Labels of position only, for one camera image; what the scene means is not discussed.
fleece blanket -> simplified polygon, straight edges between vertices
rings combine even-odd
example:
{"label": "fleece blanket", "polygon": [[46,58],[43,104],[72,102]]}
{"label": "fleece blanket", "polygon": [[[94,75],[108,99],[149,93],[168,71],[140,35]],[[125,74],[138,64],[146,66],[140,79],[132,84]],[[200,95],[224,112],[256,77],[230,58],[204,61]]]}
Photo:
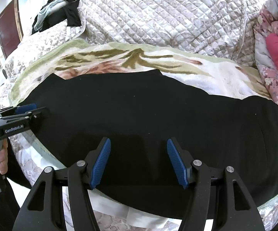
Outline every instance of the fleece blanket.
{"label": "fleece blanket", "polygon": [[[38,61],[30,64],[12,83],[0,91],[1,107],[17,105],[40,82],[51,73],[64,79],[81,74],[99,74],[107,72],[138,72],[159,69],[164,75],[175,78],[187,85],[203,89],[214,95],[224,95],[243,99],[258,95],[270,99],[270,95],[261,82],[258,70],[240,66],[234,61],[191,54],[174,48],[154,47],[146,44],[109,43],[90,46],[83,39],[71,40],[51,51]],[[46,166],[63,168],[32,132],[28,131],[10,138],[16,158],[30,183],[33,185]],[[110,220],[106,223],[109,230],[123,223],[143,228],[163,228],[175,230],[178,220],[150,215],[121,205],[101,194],[97,190],[89,192],[96,216]],[[63,192],[66,221],[72,226],[67,190]],[[278,196],[264,206],[259,207],[263,222],[269,214],[278,208]]]}
{"label": "fleece blanket", "polygon": [[170,46],[254,66],[253,25],[266,0],[80,0],[88,42]]}

finger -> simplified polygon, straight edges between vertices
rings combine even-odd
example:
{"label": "finger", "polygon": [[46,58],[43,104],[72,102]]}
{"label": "finger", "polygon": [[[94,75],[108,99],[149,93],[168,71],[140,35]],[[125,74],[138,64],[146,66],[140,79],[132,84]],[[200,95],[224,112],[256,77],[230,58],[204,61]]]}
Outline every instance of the finger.
{"label": "finger", "polygon": [[0,162],[7,161],[7,149],[3,148],[0,151]]}
{"label": "finger", "polygon": [[5,175],[7,173],[8,167],[7,167],[7,161],[0,162],[0,174]]}
{"label": "finger", "polygon": [[2,145],[2,148],[7,149],[7,147],[8,147],[8,142],[7,142],[7,139],[4,139],[4,140],[3,140],[3,145]]}

black clothing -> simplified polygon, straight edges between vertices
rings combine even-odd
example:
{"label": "black clothing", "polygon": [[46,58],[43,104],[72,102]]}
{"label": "black clothing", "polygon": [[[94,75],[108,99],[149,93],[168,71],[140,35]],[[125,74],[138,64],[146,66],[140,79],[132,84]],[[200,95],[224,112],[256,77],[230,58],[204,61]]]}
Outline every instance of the black clothing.
{"label": "black clothing", "polygon": [[[24,176],[16,158],[12,151],[10,142],[8,140],[8,172],[6,177],[13,182],[31,188],[29,181]],[[13,189],[10,183],[6,182],[6,191],[0,193],[0,230],[11,231],[15,223],[16,217],[19,213],[20,207],[16,201]]]}
{"label": "black clothing", "polygon": [[[80,0],[77,0],[77,1],[66,0],[66,1],[69,2],[66,6],[60,8],[58,11],[52,13],[50,16],[47,16],[44,19],[42,29],[39,30],[39,32],[43,32],[46,29],[49,29],[50,27],[64,21],[65,19],[67,19],[67,26],[72,26],[72,27],[81,26],[81,20],[80,20],[79,13],[77,10]],[[34,29],[34,26],[37,23],[37,18],[38,18],[38,15],[35,17],[34,23],[32,25],[32,35],[37,32]]]}
{"label": "black clothing", "polygon": [[67,167],[103,136],[111,139],[97,188],[127,206],[183,217],[193,187],[178,184],[170,137],[210,167],[233,166],[257,206],[278,194],[278,105],[265,98],[209,95],[152,70],[69,80],[52,74],[21,105],[29,103],[50,109],[32,131]]}
{"label": "black clothing", "polygon": [[81,26],[80,17],[77,10],[77,7],[79,6],[79,1],[80,0],[71,2],[67,4],[65,7],[59,9],[58,11],[52,13],[50,16],[46,17],[41,31],[44,31],[64,21],[65,19],[67,19],[67,26]]}

bed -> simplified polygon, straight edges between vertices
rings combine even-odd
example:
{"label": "bed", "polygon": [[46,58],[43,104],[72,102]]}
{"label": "bed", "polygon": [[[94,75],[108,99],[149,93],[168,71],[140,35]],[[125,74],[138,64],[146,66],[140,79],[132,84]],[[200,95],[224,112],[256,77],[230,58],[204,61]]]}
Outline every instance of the bed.
{"label": "bed", "polygon": [[[257,38],[254,37],[253,26],[266,1],[80,0],[81,27],[67,27],[66,21],[61,22],[44,32],[26,37],[8,57],[3,65],[8,78],[0,88],[0,108],[19,102],[14,96],[19,81],[24,81],[25,88],[21,88],[21,93],[28,93],[37,84],[35,77],[45,79],[47,70],[39,68],[34,73],[28,72],[31,65],[54,67],[63,56],[83,49],[132,48],[130,44],[140,44],[138,46],[144,53],[173,52],[179,56],[178,61],[182,65],[168,69],[159,63],[147,66],[139,62],[125,68],[118,61],[108,60],[79,69],[67,68],[57,74],[70,79],[79,74],[138,72],[158,68],[164,75],[209,94],[239,99],[258,95],[272,99],[261,80],[260,69],[254,68],[257,61],[254,43]],[[32,185],[46,166],[64,168],[31,132],[13,136],[10,140],[16,158]],[[180,220],[124,206],[97,190],[89,194],[101,229],[129,230],[135,226],[142,230],[177,230],[180,224]],[[63,202],[66,222],[72,226],[66,188],[63,189]],[[271,230],[278,220],[278,195],[258,210],[266,230]]]}

